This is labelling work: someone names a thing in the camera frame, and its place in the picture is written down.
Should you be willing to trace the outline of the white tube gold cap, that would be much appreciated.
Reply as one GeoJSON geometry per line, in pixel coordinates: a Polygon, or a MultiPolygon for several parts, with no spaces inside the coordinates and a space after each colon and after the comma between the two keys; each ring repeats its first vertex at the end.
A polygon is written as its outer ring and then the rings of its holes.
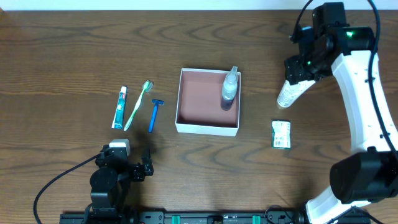
{"type": "Polygon", "coordinates": [[[291,85],[288,80],[284,85],[277,97],[277,105],[279,108],[285,109],[290,107],[305,91],[307,91],[315,80],[305,80],[291,85]]]}

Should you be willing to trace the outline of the green white soap bar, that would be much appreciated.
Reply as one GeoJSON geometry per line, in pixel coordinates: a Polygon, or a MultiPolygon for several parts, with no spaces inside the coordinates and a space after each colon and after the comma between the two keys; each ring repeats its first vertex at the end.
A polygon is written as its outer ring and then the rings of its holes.
{"type": "Polygon", "coordinates": [[[271,128],[272,128],[272,148],[289,150],[291,148],[290,121],[274,120],[271,123],[271,128]]]}

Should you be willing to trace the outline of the blue liquid clear bottle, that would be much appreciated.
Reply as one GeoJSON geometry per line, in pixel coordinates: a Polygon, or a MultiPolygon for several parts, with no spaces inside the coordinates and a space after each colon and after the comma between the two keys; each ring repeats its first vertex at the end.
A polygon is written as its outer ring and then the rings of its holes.
{"type": "Polygon", "coordinates": [[[221,91],[221,108],[225,111],[231,109],[238,89],[238,67],[233,66],[226,75],[221,91]]]}

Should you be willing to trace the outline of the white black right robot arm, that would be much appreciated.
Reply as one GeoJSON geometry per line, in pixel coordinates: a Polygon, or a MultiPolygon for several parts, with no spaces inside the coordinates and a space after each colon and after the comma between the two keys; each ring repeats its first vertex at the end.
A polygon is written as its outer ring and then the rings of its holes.
{"type": "Polygon", "coordinates": [[[335,223],[362,206],[397,195],[397,128],[379,75],[377,37],[369,27],[298,27],[299,53],[285,61],[281,108],[323,77],[333,76],[343,95],[351,155],[330,170],[330,184],[305,204],[307,223],[335,223]]]}

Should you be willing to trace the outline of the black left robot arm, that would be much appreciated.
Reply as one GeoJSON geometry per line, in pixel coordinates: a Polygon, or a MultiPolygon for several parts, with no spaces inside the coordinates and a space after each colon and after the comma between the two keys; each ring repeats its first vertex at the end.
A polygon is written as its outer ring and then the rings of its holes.
{"type": "Polygon", "coordinates": [[[141,163],[132,164],[126,147],[103,146],[95,159],[99,169],[90,178],[94,217],[116,219],[125,216],[124,202],[131,182],[142,182],[154,173],[149,149],[144,151],[141,159],[141,163]]]}

